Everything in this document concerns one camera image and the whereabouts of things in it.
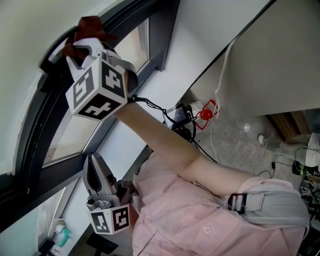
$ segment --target black window frame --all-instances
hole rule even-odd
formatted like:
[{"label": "black window frame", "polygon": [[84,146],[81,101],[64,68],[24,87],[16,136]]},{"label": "black window frame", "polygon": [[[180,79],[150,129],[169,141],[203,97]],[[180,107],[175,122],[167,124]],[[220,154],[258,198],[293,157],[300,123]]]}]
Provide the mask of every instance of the black window frame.
[{"label": "black window frame", "polygon": [[[180,0],[124,0],[100,17],[105,32],[118,37],[109,42],[113,48],[148,19],[149,61],[138,74],[135,91],[154,71],[164,69],[179,3]],[[0,232],[79,178],[87,155],[98,149],[116,122],[115,118],[103,122],[81,154],[43,166],[51,141],[69,108],[65,93],[74,82],[65,57],[56,63],[48,58],[76,30],[75,26],[61,35],[40,63],[44,74],[23,124],[15,175],[0,176]]]}]

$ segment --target shirt pocket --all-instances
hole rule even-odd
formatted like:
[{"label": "shirt pocket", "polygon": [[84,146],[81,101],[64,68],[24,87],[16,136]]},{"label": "shirt pocket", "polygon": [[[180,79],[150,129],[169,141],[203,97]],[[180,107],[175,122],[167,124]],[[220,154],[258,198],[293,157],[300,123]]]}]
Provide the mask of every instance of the shirt pocket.
[{"label": "shirt pocket", "polygon": [[134,252],[138,253],[143,249],[143,247],[148,244],[157,230],[149,225],[150,224],[150,210],[148,206],[141,208],[139,218],[137,219],[132,236],[132,248]]},{"label": "shirt pocket", "polygon": [[234,215],[218,209],[199,223],[191,250],[198,255],[211,255],[239,223]]}]

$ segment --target window glass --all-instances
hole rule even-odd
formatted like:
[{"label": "window glass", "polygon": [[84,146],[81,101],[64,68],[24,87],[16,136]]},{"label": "window glass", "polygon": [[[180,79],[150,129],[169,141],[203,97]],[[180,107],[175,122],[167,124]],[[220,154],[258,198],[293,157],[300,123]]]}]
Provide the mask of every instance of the window glass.
[{"label": "window glass", "polygon": [[32,256],[48,237],[62,190],[0,233],[0,254]]},{"label": "window glass", "polygon": [[65,113],[52,139],[44,164],[81,153],[99,122]]},{"label": "window glass", "polygon": [[136,72],[149,59],[147,29],[148,20],[145,20],[114,48],[123,60],[134,65]]}]

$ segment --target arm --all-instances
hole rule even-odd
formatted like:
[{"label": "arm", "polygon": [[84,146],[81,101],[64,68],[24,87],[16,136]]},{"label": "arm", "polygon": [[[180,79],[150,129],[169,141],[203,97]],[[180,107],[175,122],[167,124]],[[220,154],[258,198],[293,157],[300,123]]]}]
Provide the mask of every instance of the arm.
[{"label": "arm", "polygon": [[246,180],[255,176],[207,159],[136,103],[125,105],[115,117],[140,136],[179,176],[201,184],[214,195],[237,193]]}]

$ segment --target white cable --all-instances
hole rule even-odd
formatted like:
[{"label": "white cable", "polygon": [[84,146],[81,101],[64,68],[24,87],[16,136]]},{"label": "white cable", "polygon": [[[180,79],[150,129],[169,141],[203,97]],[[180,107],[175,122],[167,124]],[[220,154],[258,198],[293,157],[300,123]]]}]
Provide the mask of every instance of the white cable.
[{"label": "white cable", "polygon": [[215,112],[217,110],[217,114],[216,114],[216,118],[218,119],[219,118],[219,111],[220,111],[220,99],[218,97],[218,93],[220,91],[220,88],[221,88],[221,85],[222,85],[222,78],[224,77],[224,73],[225,73],[225,70],[226,70],[226,67],[227,67],[227,63],[228,63],[228,57],[229,57],[229,53],[230,53],[230,50],[232,48],[232,46],[234,45],[235,41],[238,39],[238,36],[235,37],[231,43],[229,43],[226,51],[225,51],[225,55],[224,55],[224,61],[223,61],[223,66],[222,66],[222,70],[221,70],[221,73],[220,73],[220,78],[219,78],[219,83],[218,83],[218,87],[216,88],[216,90],[214,91],[214,95],[215,95],[215,105],[214,105],[214,111],[213,111],[213,122],[212,122],[212,125],[211,125],[211,128],[210,128],[210,143],[211,143],[211,147],[212,147],[212,150],[214,152],[214,156],[215,156],[215,160],[219,163],[218,161],[218,158],[217,158],[217,154],[216,154],[216,150],[214,148],[214,145],[212,143],[212,129],[214,127],[214,123],[215,123]]}]

